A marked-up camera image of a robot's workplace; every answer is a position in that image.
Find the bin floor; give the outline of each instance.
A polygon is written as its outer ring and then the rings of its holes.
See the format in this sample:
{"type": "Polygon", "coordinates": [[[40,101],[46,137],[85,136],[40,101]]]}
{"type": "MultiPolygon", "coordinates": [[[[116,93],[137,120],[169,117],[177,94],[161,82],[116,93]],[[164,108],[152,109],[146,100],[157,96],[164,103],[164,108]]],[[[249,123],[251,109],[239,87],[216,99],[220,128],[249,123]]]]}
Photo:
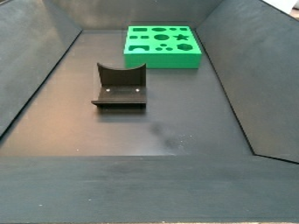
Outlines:
{"type": "Polygon", "coordinates": [[[2,140],[0,156],[249,155],[217,76],[146,69],[146,109],[104,109],[97,62],[122,68],[125,33],[84,32],[2,140]]]}
{"type": "Polygon", "coordinates": [[[208,58],[146,70],[146,109],[100,111],[96,63],[125,34],[84,32],[0,146],[0,221],[299,221],[299,166],[251,154],[208,58]]]}

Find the black bracket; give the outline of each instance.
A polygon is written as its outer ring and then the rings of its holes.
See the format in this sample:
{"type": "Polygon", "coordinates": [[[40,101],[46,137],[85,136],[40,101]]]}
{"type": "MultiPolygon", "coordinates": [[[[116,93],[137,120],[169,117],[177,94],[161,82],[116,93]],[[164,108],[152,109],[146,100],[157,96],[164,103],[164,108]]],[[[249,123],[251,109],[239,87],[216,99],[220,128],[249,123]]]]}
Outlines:
{"type": "Polygon", "coordinates": [[[101,83],[96,106],[145,106],[145,64],[129,69],[114,69],[97,63],[101,83]]]}

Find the green foam block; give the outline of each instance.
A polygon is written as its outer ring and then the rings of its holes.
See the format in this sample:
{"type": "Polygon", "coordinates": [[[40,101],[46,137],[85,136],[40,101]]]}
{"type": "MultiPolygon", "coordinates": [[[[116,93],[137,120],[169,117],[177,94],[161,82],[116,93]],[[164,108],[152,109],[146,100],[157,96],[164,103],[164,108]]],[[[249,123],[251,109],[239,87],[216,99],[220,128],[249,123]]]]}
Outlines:
{"type": "Polygon", "coordinates": [[[128,26],[125,67],[197,68],[201,50],[188,26],[128,26]]]}

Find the white surface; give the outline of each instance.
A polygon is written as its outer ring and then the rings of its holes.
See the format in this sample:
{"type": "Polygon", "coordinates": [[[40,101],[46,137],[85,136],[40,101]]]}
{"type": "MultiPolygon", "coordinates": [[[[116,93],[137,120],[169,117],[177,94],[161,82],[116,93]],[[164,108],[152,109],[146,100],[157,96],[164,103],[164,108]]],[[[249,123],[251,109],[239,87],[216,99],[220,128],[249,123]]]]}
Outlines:
{"type": "Polygon", "coordinates": [[[264,0],[268,4],[272,4],[280,11],[289,14],[292,8],[299,7],[299,1],[296,0],[264,0]]]}
{"type": "Polygon", "coordinates": [[[299,10],[292,10],[289,15],[299,20],[299,10]]]}
{"type": "Polygon", "coordinates": [[[296,1],[296,4],[293,7],[299,10],[299,0],[296,1]]]}

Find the circular hole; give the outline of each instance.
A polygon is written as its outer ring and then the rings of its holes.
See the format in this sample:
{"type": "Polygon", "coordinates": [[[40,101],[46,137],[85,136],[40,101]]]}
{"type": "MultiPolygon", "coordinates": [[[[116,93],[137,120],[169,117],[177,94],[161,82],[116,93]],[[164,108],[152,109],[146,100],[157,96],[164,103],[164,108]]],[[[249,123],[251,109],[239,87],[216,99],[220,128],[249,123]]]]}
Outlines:
{"type": "Polygon", "coordinates": [[[158,35],[154,35],[153,38],[158,40],[166,40],[169,37],[164,34],[158,34],[158,35]]]}
{"type": "Polygon", "coordinates": [[[192,49],[192,46],[186,45],[186,44],[180,44],[180,45],[177,45],[177,49],[180,49],[182,51],[189,51],[192,49]]]}

